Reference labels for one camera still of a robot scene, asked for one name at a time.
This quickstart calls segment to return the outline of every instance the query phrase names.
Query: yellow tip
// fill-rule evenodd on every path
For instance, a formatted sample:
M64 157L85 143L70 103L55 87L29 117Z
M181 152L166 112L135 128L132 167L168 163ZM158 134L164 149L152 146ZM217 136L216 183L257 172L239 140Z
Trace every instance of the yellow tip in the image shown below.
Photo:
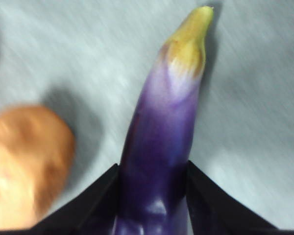
M194 71L194 77L203 71L205 37L212 18L213 8L209 6L198 7L188 15L165 42L169 63L177 62L183 70Z

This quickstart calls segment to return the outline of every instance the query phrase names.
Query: black holder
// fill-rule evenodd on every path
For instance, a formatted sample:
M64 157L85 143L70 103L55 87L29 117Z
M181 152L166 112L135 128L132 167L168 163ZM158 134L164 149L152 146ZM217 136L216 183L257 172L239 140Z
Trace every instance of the black holder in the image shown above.
M186 200L194 235L294 235L279 230L233 199L191 161ZM0 235L110 235L118 209L119 166L114 164L75 199L29 230Z

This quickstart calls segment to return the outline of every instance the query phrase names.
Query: brown potato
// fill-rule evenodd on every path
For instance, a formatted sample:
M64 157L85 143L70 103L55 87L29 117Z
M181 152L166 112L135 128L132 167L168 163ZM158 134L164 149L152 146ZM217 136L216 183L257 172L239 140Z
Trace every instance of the brown potato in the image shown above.
M0 113L0 230L35 225L64 187L74 136L44 106Z

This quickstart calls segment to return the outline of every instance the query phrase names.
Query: purple eggplant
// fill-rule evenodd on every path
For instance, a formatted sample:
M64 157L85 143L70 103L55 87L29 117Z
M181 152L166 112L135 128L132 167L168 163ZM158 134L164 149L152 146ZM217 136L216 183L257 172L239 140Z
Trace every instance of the purple eggplant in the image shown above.
M146 79L120 164L116 235L186 233L185 173L212 18L211 7L193 10Z

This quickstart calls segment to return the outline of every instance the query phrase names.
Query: gray surface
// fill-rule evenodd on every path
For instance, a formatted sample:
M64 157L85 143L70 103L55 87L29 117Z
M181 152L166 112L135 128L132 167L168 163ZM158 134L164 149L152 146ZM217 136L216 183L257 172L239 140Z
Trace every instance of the gray surface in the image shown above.
M43 102L77 136L53 209L119 161L157 50L205 3L0 0L0 109ZM191 160L265 219L294 229L294 0L214 6Z

